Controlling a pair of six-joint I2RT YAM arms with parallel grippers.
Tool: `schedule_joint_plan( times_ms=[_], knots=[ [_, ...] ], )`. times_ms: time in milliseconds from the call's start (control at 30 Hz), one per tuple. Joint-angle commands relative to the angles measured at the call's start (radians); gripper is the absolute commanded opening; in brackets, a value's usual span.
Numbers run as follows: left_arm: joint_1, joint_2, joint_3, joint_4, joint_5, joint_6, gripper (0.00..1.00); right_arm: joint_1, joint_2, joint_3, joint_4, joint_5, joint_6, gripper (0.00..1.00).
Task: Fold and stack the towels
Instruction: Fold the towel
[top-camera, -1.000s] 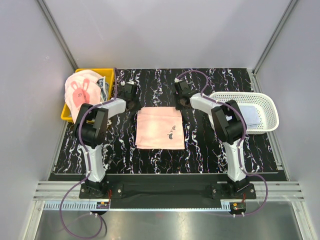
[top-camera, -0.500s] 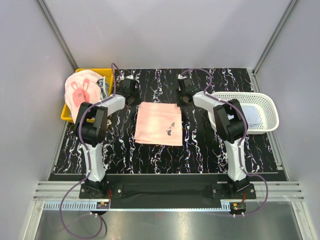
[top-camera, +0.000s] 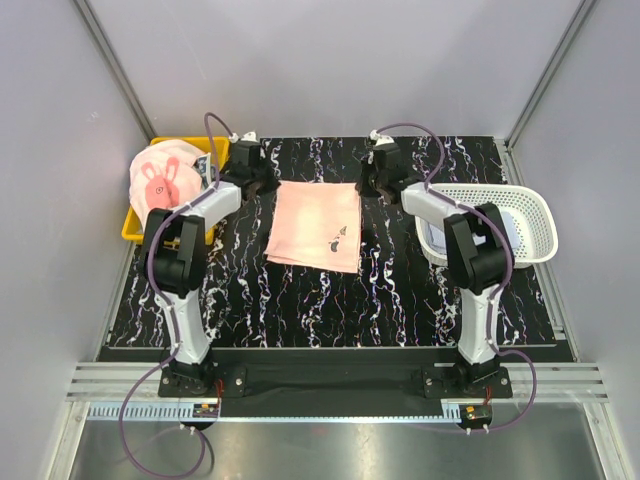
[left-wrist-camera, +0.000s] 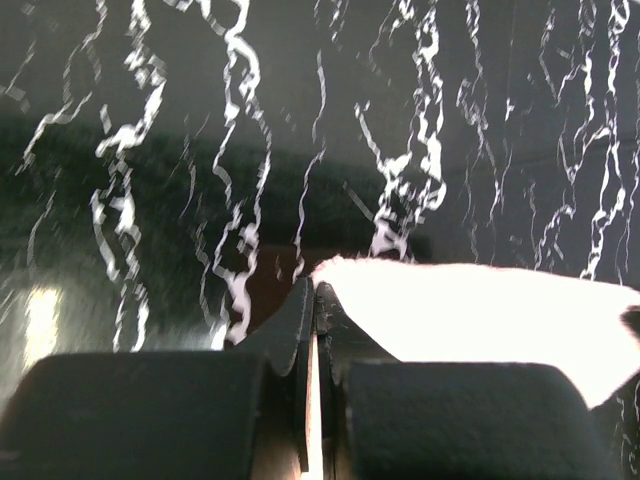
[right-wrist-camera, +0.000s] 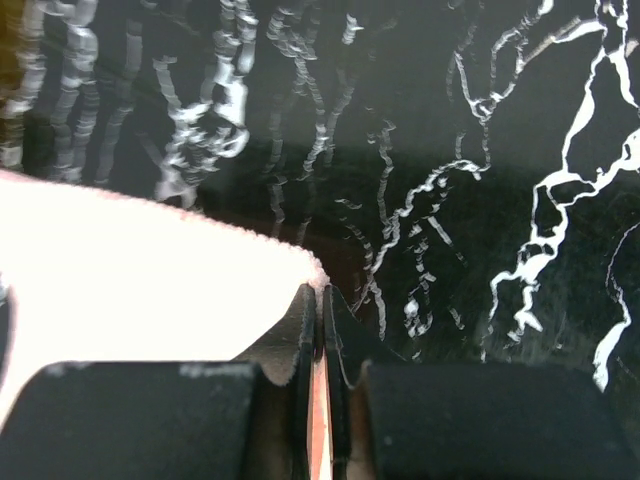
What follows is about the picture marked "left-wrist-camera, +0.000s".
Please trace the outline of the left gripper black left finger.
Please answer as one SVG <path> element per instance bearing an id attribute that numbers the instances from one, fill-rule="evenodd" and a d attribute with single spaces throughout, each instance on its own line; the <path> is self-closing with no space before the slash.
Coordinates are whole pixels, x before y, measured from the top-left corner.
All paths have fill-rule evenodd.
<path id="1" fill-rule="evenodd" d="M 1 418 L 5 479 L 297 479 L 309 468 L 314 288 L 221 351 L 61 354 Z"/>

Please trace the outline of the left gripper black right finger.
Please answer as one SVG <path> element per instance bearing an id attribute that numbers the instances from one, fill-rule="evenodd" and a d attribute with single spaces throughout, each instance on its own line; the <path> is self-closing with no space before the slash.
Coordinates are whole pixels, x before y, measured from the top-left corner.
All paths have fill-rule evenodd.
<path id="1" fill-rule="evenodd" d="M 329 479 L 614 479 L 576 388 L 529 363 L 401 362 L 316 291 Z"/>

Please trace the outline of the pink hedgehog towel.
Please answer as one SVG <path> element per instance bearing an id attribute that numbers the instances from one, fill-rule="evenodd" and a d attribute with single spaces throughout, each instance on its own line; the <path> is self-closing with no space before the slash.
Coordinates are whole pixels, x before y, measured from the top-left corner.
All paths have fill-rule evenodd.
<path id="1" fill-rule="evenodd" d="M 639 372 L 639 292 L 544 271 L 333 257 L 311 273 L 404 362 L 559 369 L 594 408 Z"/>

